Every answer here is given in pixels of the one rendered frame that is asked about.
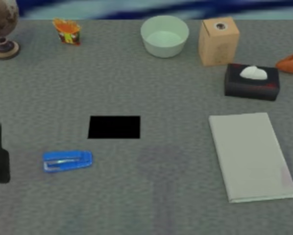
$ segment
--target globe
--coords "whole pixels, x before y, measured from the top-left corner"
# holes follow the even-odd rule
[[[18,16],[16,0],[0,0],[0,59],[11,59],[19,54],[19,44],[6,39],[15,29]]]

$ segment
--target blue striped cloth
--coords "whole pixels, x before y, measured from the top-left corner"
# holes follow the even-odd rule
[[[144,19],[176,13],[211,18],[293,7],[293,0],[17,0],[20,15],[30,19]]]

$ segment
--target white bowl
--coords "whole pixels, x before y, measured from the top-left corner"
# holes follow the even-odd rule
[[[156,16],[143,23],[141,36],[150,54],[169,58],[182,51],[189,36],[189,28],[177,17]]]

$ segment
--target white tissue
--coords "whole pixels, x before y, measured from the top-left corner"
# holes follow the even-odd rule
[[[268,78],[268,74],[259,69],[256,66],[249,66],[245,68],[241,73],[240,76],[247,79],[254,79],[254,80],[266,80]]]

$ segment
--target notebook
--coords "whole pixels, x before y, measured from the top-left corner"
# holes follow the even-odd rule
[[[230,203],[293,198],[293,180],[267,113],[210,116]]]

